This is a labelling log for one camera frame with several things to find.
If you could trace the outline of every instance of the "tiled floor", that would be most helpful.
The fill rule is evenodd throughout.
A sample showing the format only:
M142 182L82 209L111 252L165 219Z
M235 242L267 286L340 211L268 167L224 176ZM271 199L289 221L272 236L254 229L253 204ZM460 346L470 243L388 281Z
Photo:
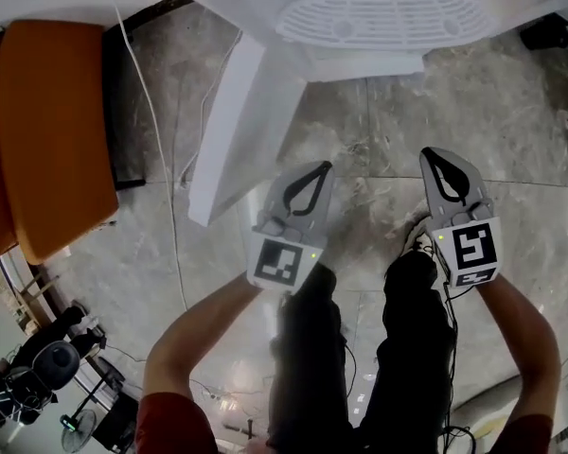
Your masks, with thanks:
M236 33L192 5L133 34L177 182L198 143L202 96ZM82 238L69 257L47 267L61 276L64 297L82 299L99 316L110 344L145 358L182 311L182 300L151 118L128 56L123 60L112 96L115 163L120 179L144 175L149 183L119 194L115 226ZM412 219L426 211L417 157L424 146L451 149L482 171L503 223L505 273L551 322L562 355L568 354L568 164L560 106L568 109L568 51L532 54L513 33L432 52L424 75L308 86L280 161L335 164L326 261L338 275L335 301L358 360L349 397L355 424L385 337L383 274ZM187 206L187 191L177 184L179 261L191 306L244 271L251 218L241 203L205 229L186 217ZM223 423L245 427L248 417L258 430L267 427L278 301L263 292L193 373L218 397L192 385L218 435ZM514 375L515 367L479 297L468 294L454 306L460 328L455 402L461 403ZM115 350L105 355L138 394L133 385L141 383L143 364ZM349 380L352 374L349 361Z

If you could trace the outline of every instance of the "orange sofa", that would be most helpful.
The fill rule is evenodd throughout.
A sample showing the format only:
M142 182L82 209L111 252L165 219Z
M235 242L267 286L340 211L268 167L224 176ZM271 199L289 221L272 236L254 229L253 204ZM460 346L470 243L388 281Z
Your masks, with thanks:
M100 26L12 23L0 44L0 254L30 264L117 210L105 139Z

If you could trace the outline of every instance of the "black pants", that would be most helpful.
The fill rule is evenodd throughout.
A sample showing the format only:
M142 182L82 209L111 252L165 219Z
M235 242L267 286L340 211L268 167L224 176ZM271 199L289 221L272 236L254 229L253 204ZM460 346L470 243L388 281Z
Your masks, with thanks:
M410 252L391 265L384 287L387 339L361 425L347 419L345 343L332 302L336 277L318 265L280 308L269 445L280 454L409 451L435 454L450 403L454 333L434 261Z
M54 341L61 341L67 335L67 330L74 324L82 321L82 312L77 307L68 307L53 323L42 328L33 335L19 349L17 355L11 363L11 367L28 367L37 355ZM92 333L78 335L71 340L72 346L78 350L80 358L84 358L98 343L98 339Z

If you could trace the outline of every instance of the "red sleeve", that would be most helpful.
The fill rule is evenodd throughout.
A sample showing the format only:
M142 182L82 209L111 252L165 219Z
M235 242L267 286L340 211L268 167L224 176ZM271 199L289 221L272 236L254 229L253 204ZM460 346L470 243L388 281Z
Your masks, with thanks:
M547 454L553 420L546 415L526 415L503 429L490 454Z
M218 454L208 419L178 393L153 393L141 400L136 423L137 454Z

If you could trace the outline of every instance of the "white cable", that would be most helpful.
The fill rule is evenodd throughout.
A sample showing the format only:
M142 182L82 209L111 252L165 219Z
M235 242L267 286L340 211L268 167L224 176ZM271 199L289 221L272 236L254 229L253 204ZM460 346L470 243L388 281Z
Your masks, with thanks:
M189 170L189 168L191 167L191 164L193 164L194 160L196 158L198 158L198 154L200 153L200 145L202 144L202 140L204 138L204 106L206 104L206 100L208 99L208 96L210 96L210 93L212 92L212 90L214 89L215 85L217 84L217 82L219 80L221 80L221 76L222 76L222 71L223 71L223 67L225 66L225 63L227 62L227 60L229 59L229 56L231 55L231 53L234 51L234 47L236 47L236 45L238 44L238 42L240 41L242 36L242 31L239 30L238 31L238 35L236 36L236 38L234 39L234 42L232 42L231 46L229 47L229 49L227 50L227 52L225 52L225 55L223 56L222 60L221 60L221 64L219 64L219 71L217 72L217 76L214 78L214 80L212 81L212 84L210 84L210 87L208 88L208 91L206 91L206 94L204 95L204 97L202 98L202 103L200 104L200 143L198 145L198 149L196 149L196 151L194 152L194 154L192 155L192 157L189 159L189 161L187 162L187 165L185 165L185 167L183 168L183 171L179 174L179 178L177 180L177 184L180 184L181 181L183 180L183 177L186 176L187 171Z
M169 200L169 209L170 209L170 221L172 225L172 243L174 247L174 260L177 265L177 274L179 276L179 290L181 291L181 299L183 300L183 307L185 311L187 311L187 301L186 296L183 291L183 277L181 275L181 265L179 264L179 248L177 246L177 226L175 223L174 218L174 204L172 200L172 196L170 195L170 186L169 186L169 171L167 169L167 162L164 158L164 151L162 151L162 142L160 140L160 131L158 130L158 120L155 117L155 110L153 109L153 103L151 102L150 92L148 91L148 86L143 79L143 73L141 73L141 67L139 66L139 62L134 55L133 48L131 47L131 43L129 42L129 38L126 35L126 29L124 28L124 22L122 22L122 16L120 15L120 10L117 7L117 3L115 0L112 0L112 4L114 4L115 15L117 17L117 21L120 25L120 30L122 31L122 37L124 38L124 44L131 54L131 58L133 59L134 68L136 69L137 74L139 75L139 80L141 81L141 86L143 87L143 92L145 93L145 97L148 100L148 104L150 105L150 112L151 112L151 120L153 121L153 127L155 129L155 138L158 142L158 151L160 151L160 159L162 160L162 168L164 169L164 179L166 180L166 187L167 187L167 198Z

